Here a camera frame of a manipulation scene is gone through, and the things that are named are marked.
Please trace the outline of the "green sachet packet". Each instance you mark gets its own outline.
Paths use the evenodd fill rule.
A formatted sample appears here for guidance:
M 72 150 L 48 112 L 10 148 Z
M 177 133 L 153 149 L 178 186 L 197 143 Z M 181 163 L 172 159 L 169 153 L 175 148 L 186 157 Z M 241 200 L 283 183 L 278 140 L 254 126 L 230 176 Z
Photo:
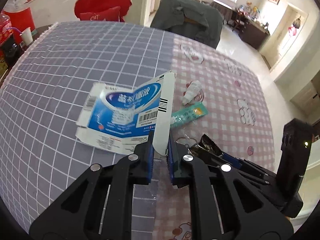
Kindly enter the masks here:
M 184 126 L 207 115 L 209 112 L 201 102 L 182 108 L 171 115 L 170 128 Z

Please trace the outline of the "clear plastic film wrapper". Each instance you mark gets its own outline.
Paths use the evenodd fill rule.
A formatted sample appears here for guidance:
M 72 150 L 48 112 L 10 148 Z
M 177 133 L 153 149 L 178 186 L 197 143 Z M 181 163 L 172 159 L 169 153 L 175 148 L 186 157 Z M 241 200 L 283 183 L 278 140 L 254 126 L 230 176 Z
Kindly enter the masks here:
M 186 127 L 174 128 L 171 132 L 171 142 L 184 145 L 189 148 L 196 144 L 200 134 L 195 131 L 188 130 Z M 146 187 L 148 193 L 151 194 L 153 200 L 160 203 L 161 201 L 172 201 L 178 198 L 179 194 L 188 195 L 188 184 L 182 176 L 178 182 L 172 184 L 171 173 L 168 169 L 167 157 L 155 153 L 153 165 L 153 174 L 151 184 Z

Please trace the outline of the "small white plastic bottle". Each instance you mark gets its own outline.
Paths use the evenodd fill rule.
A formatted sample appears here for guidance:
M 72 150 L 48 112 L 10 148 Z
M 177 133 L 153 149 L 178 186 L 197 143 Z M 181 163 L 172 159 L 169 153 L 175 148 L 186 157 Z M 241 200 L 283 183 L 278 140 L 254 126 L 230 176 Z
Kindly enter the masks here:
M 200 81 L 191 81 L 187 87 L 187 90 L 184 93 L 182 105 L 187 105 L 188 103 L 190 103 L 197 96 L 197 94 L 199 94 L 201 89 L 202 86 Z

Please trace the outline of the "dark wooden desk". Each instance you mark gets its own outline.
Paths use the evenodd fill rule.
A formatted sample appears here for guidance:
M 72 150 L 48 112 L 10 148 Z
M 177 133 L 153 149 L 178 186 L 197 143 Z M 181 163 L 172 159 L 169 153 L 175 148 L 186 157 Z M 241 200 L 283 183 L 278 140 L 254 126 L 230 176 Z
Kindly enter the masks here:
M 250 19 L 243 10 L 234 9 L 231 19 L 234 21 L 232 31 L 236 31 L 243 42 L 256 50 L 260 50 L 270 37 L 268 30 Z

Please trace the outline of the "red gift box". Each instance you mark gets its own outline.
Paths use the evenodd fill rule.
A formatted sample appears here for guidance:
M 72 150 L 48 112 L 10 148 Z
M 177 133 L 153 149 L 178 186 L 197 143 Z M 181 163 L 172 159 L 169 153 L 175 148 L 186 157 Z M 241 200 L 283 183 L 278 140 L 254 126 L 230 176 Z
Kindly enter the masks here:
M 30 27 L 31 31 L 36 29 L 30 7 L 18 12 L 8 12 L 5 10 L 2 10 L 2 12 L 9 16 L 12 27 L 17 28 L 19 31 L 22 32 L 28 27 Z

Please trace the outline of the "white paper cup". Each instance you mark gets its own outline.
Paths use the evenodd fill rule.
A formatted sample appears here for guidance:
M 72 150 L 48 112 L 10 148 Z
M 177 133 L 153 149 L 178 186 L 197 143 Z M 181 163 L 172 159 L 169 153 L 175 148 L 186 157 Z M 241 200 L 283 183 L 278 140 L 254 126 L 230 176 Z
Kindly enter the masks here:
M 20 33 L 20 37 L 26 46 L 31 45 L 34 41 L 30 27 L 28 27 L 24 31 L 22 31 Z

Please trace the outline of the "black snack wrapper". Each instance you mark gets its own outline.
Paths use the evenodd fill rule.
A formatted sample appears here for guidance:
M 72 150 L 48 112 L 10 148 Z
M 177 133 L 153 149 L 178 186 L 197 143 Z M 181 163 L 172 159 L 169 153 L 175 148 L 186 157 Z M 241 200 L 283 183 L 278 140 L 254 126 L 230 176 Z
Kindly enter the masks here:
M 189 148 L 189 151 L 196 157 L 212 159 L 213 156 L 222 157 L 223 151 L 215 142 L 204 134 L 200 141 Z

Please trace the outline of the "blue white medicine box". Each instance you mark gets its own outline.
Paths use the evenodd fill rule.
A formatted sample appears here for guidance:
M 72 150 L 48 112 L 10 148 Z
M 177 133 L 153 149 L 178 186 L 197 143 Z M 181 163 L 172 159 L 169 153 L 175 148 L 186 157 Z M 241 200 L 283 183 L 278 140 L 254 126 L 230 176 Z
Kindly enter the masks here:
M 136 89 L 94 83 L 76 122 L 76 138 L 86 145 L 129 155 L 151 141 L 160 155 L 167 151 L 175 89 L 168 71 Z

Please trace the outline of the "chair with grey jacket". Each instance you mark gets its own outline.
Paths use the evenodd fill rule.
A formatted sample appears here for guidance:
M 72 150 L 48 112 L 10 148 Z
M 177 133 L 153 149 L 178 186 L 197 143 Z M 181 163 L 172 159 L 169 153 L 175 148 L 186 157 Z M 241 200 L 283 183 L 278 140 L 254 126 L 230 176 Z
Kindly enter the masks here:
M 223 28 L 220 12 L 194 0 L 161 0 L 150 27 L 217 48 Z

